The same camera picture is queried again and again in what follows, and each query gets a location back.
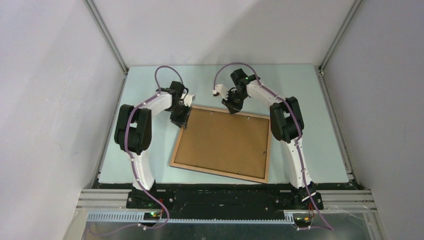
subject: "aluminum frame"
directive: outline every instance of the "aluminum frame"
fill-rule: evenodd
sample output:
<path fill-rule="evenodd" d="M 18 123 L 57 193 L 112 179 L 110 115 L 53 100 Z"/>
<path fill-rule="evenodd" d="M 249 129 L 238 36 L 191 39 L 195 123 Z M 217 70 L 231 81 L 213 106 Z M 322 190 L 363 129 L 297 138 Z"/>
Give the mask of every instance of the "aluminum frame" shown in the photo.
<path fill-rule="evenodd" d="M 104 37 L 110 51 L 112 52 L 114 58 L 116 59 L 119 67 L 122 72 L 125 74 L 125 78 L 122 81 L 122 86 L 119 90 L 119 97 L 115 103 L 115 111 L 114 115 L 111 117 L 110 125 L 112 126 L 114 123 L 114 119 L 119 109 L 119 102 L 121 100 L 124 86 L 126 82 L 126 77 L 128 74 L 128 67 L 125 64 L 125 61 L 120 54 L 117 45 L 115 44 L 99 10 L 97 9 L 94 0 L 84 0 L 84 3 L 87 6 L 94 22 L 96 23 L 100 33 Z M 336 135 L 337 143 L 339 145 L 340 152 L 342 154 L 342 159 L 344 161 L 346 172 L 348 174 L 348 178 L 350 181 L 356 180 L 354 167 L 352 166 L 351 160 L 349 158 L 348 151 L 346 149 L 345 141 L 343 139 L 343 135 L 341 132 L 341 128 L 339 125 L 339 121 L 337 119 L 337 115 L 335 113 L 335 109 L 333 103 L 331 101 L 331 97 L 328 91 L 328 87 L 324 78 L 324 70 L 327 66 L 334 50 L 345 34 L 347 28 L 349 27 L 355 13 L 360 7 L 362 0 L 355 0 L 352 4 L 348 14 L 346 15 L 343 24 L 338 30 L 330 48 L 325 54 L 324 59 L 320 66 L 316 66 L 316 74 L 317 79 L 324 97 L 325 104 L 328 109 L 328 114 L 331 119 L 331 124 L 333 126 L 334 133 Z M 100 169 L 103 165 L 103 161 L 105 158 L 106 149 L 109 143 L 109 137 L 112 134 L 112 131 L 109 130 L 109 133 L 106 137 L 103 151 L 99 157 L 97 162 L 97 167 L 95 169 L 95 173 L 93 175 L 91 185 L 98 178 L 100 173 Z M 78 213 L 85 214 L 87 216 L 87 212 L 90 211 L 107 211 L 107 212 L 145 212 L 152 211 L 152 209 L 126 209 L 127 197 L 129 189 L 83 189 L 79 196 L 78 203 L 75 209 L 75 216 L 78 216 Z M 324 204 L 324 210 L 321 212 L 323 214 L 357 214 L 362 213 L 364 220 L 367 224 L 368 233 L 370 239 L 372 240 L 385 240 L 387 239 L 380 221 L 380 217 L 377 212 L 377 207 L 374 203 L 373 196 L 370 190 L 319 190 L 322 195 L 322 200 Z M 287 214 L 304 214 L 307 213 L 306 210 L 286 210 Z"/>
<path fill-rule="evenodd" d="M 87 6 L 88 11 L 90 12 L 95 24 L 98 27 L 98 30 L 100 31 L 101 35 L 103 36 L 104 40 L 106 41 L 107 46 L 109 47 L 110 51 L 113 54 L 113 57 L 117 61 L 120 69 L 122 70 L 123 74 L 128 73 L 128 67 L 125 64 L 125 61 L 121 55 L 121 53 L 118 50 L 118 46 L 116 45 L 114 39 L 112 38 L 111 33 L 109 32 L 108 28 L 106 27 L 105 21 L 102 18 L 102 15 L 99 12 L 99 9 L 97 8 L 96 4 L 93 0 L 84 0 L 85 5 Z"/>
<path fill-rule="evenodd" d="M 129 189 L 83 189 L 79 196 L 75 209 L 75 215 L 84 213 L 85 217 L 90 214 L 114 214 L 117 216 L 140 216 L 146 212 L 160 211 L 160 209 L 127 209 L 127 198 Z M 280 192 L 289 192 L 289 190 L 281 190 Z M 370 190 L 320 190 L 324 209 L 323 214 L 362 214 L 368 235 L 371 240 L 387 239 L 380 217 L 377 212 L 376 204 Z M 291 219 L 295 214 L 307 214 L 307 210 L 284 210 L 286 219 L 281 221 L 262 221 L 262 220 L 199 220 L 199 219 L 174 219 L 171 218 L 169 223 L 195 223 L 195 224 L 291 224 Z M 110 219 L 99 218 L 88 219 L 95 222 L 128 222 L 142 223 L 140 218 L 135 220 L 124 220 L 116 218 L 116 221 Z"/>

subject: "brown cork backing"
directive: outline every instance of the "brown cork backing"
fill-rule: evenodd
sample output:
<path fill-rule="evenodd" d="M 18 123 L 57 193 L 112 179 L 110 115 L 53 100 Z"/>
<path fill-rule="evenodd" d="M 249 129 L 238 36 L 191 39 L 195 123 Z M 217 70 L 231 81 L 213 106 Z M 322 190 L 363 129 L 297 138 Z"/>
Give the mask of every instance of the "brown cork backing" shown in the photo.
<path fill-rule="evenodd" d="M 269 116 L 193 106 L 169 165 L 267 183 L 271 137 Z"/>

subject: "metal profile bar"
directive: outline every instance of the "metal profile bar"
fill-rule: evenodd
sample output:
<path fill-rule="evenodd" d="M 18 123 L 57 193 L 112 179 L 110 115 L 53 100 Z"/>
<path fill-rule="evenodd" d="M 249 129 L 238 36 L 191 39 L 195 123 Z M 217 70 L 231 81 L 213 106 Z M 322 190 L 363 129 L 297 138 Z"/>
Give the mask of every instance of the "metal profile bar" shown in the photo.
<path fill-rule="evenodd" d="M 322 63 L 320 65 L 320 69 L 323 71 L 327 64 L 329 63 L 329 60 L 331 56 L 334 53 L 334 50 L 336 49 L 337 45 L 339 44 L 342 37 L 345 35 L 346 30 L 348 29 L 349 25 L 352 22 L 352 19 L 354 18 L 355 14 L 358 11 L 358 8 L 360 7 L 363 0 L 355 0 L 352 4 L 352 6 L 349 9 L 349 12 L 347 13 L 346 17 L 343 20 L 343 23 L 341 24 L 340 29 L 338 30 L 337 34 L 334 37 L 334 40 L 332 41 L 330 48 L 327 50 L 327 53 L 325 54 L 324 59 L 322 60 Z"/>
<path fill-rule="evenodd" d="M 108 127 L 107 128 L 108 129 L 108 133 L 107 133 L 106 137 L 104 138 L 103 149 L 102 149 L 101 154 L 100 154 L 100 156 L 99 156 L 99 158 L 97 160 L 97 163 L 96 163 L 96 166 L 95 166 L 95 169 L 94 169 L 94 174 L 93 174 L 93 176 L 91 178 L 90 187 L 93 186 L 93 184 L 95 183 L 95 181 L 96 181 L 96 179 L 97 179 L 97 177 L 98 177 L 98 175 L 100 173 L 100 170 L 102 168 L 104 159 L 106 157 L 106 150 L 108 149 L 108 146 L 109 146 L 109 139 L 111 138 L 113 125 L 114 125 L 114 122 L 115 122 L 115 117 L 116 117 L 116 115 L 118 113 L 119 103 L 121 102 L 121 98 L 122 98 L 122 94 L 124 92 L 124 86 L 125 86 L 125 83 L 126 82 L 127 82 L 127 75 L 125 75 L 123 77 L 122 84 L 119 86 L 119 95 L 116 98 L 116 103 L 115 103 L 114 109 L 113 109 L 113 115 L 110 117 L 109 124 L 107 126 Z"/>
<path fill-rule="evenodd" d="M 330 117 L 330 120 L 331 120 L 331 125 L 332 125 L 333 130 L 334 130 L 335 138 L 336 138 L 337 143 L 338 143 L 338 148 L 340 150 L 341 157 L 342 157 L 343 162 L 344 162 L 344 166 L 346 167 L 346 172 L 347 172 L 348 175 L 351 175 L 357 182 L 359 182 L 358 179 L 357 179 L 357 176 L 355 175 L 355 171 L 354 171 L 354 168 L 352 166 L 352 162 L 351 162 L 351 159 L 349 157 L 348 150 L 346 148 L 345 139 L 343 138 L 343 135 L 342 135 L 342 130 L 340 128 L 339 120 L 337 118 L 336 111 L 334 109 L 334 105 L 333 105 L 333 102 L 332 102 L 331 97 L 330 97 L 329 89 L 328 89 L 326 81 L 325 81 L 324 77 L 321 75 L 319 69 L 316 69 L 316 77 L 318 78 L 319 86 L 321 88 L 321 92 L 322 92 L 322 95 L 324 97 L 324 102 L 327 106 L 328 114 L 329 114 L 329 117 Z"/>
<path fill-rule="evenodd" d="M 97 8 L 96 4 L 94 3 L 94 0 L 84 0 L 84 3 L 87 6 L 88 11 L 90 12 L 95 24 L 97 25 L 98 29 L 100 30 L 101 35 L 103 36 L 104 40 L 106 41 L 107 46 L 109 47 L 110 51 L 112 52 L 113 57 L 116 59 L 116 61 L 119 65 L 119 67 L 121 68 L 122 72 L 124 74 L 127 74 L 128 73 L 128 67 L 125 64 L 125 61 L 122 58 L 122 55 L 119 52 L 118 47 L 115 44 L 115 41 L 112 38 L 111 33 L 109 32 L 108 28 L 106 27 L 105 21 L 103 21 L 103 18 L 100 15 L 99 9 Z"/>
<path fill-rule="evenodd" d="M 368 230 L 369 239 L 371 240 L 386 240 L 384 230 L 379 224 L 379 214 L 378 213 L 363 213 L 363 219 L 365 221 L 366 229 Z"/>
<path fill-rule="evenodd" d="M 126 209 L 128 192 L 118 189 L 84 189 L 81 191 L 77 209 L 95 211 L 159 211 L 159 209 Z M 323 190 L 323 213 L 376 213 L 376 205 L 369 190 Z M 285 213 L 307 213 L 307 210 L 285 210 Z"/>

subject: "black joint motor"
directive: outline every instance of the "black joint motor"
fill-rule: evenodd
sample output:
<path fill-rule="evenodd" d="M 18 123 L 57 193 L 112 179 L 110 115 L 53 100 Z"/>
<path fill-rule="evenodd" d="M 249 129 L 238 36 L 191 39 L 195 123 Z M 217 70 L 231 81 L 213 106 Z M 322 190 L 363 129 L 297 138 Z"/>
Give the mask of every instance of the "black joint motor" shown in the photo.
<path fill-rule="evenodd" d="M 124 104 L 119 108 L 114 141 L 122 151 L 125 151 L 125 131 L 128 119 L 134 106 Z M 139 108 L 134 112 L 131 123 L 137 123 L 137 127 L 129 127 L 128 150 L 138 155 L 145 151 L 152 142 L 152 110 Z"/>
<path fill-rule="evenodd" d="M 181 97 L 183 96 L 184 85 L 178 81 L 173 81 L 168 88 L 161 88 L 162 92 L 169 93 L 172 96 L 171 106 L 165 111 L 171 112 L 170 120 L 179 128 L 187 128 L 187 121 L 189 119 L 192 108 L 185 106 Z M 130 119 L 130 114 L 134 106 L 124 104 L 119 108 L 118 118 L 116 121 L 116 128 L 114 133 L 114 141 L 117 143 L 122 151 L 125 151 L 125 132 Z M 147 150 L 152 142 L 152 110 L 148 108 L 139 108 L 134 112 L 131 123 L 136 123 L 137 126 L 129 127 L 128 131 L 128 150 L 130 152 L 140 155 L 142 151 Z"/>
<path fill-rule="evenodd" d="M 300 127 L 300 132 L 304 129 L 304 120 L 302 118 L 301 108 L 299 107 L 298 100 L 292 96 L 286 98 L 286 102 L 294 113 L 294 118 Z M 291 140 L 299 136 L 298 129 L 296 128 L 293 116 L 285 117 L 284 113 L 290 113 L 287 106 L 283 103 L 274 103 L 269 106 L 269 118 L 271 124 L 271 132 L 275 139 L 278 141 L 283 140 L 290 143 Z"/>
<path fill-rule="evenodd" d="M 187 90 L 186 94 L 188 94 L 188 88 L 179 81 L 173 81 L 169 88 L 161 88 L 163 92 L 172 95 L 171 107 L 165 109 L 165 111 L 171 112 L 171 116 L 169 118 L 171 123 L 175 124 L 179 128 L 184 127 L 186 129 L 190 113 L 192 112 L 192 107 L 184 105 L 184 102 L 182 101 L 184 89 Z"/>
<path fill-rule="evenodd" d="M 230 77 L 235 87 L 228 91 L 228 98 L 223 99 L 222 104 L 228 108 L 230 114 L 236 114 L 242 110 L 243 102 L 249 96 L 247 85 L 256 80 L 256 77 L 248 76 L 241 68 L 233 71 Z"/>

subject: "orange wire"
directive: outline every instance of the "orange wire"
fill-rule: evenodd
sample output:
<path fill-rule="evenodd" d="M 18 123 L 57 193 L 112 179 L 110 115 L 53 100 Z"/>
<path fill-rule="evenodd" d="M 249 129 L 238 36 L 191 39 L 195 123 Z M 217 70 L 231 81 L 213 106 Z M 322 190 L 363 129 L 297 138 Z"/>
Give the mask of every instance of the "orange wire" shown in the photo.
<path fill-rule="evenodd" d="M 164 203 L 164 201 L 162 200 L 162 198 L 159 198 L 159 201 L 163 204 Z M 163 214 L 164 213 L 164 208 L 162 207 L 162 211 L 160 212 L 160 214 Z"/>

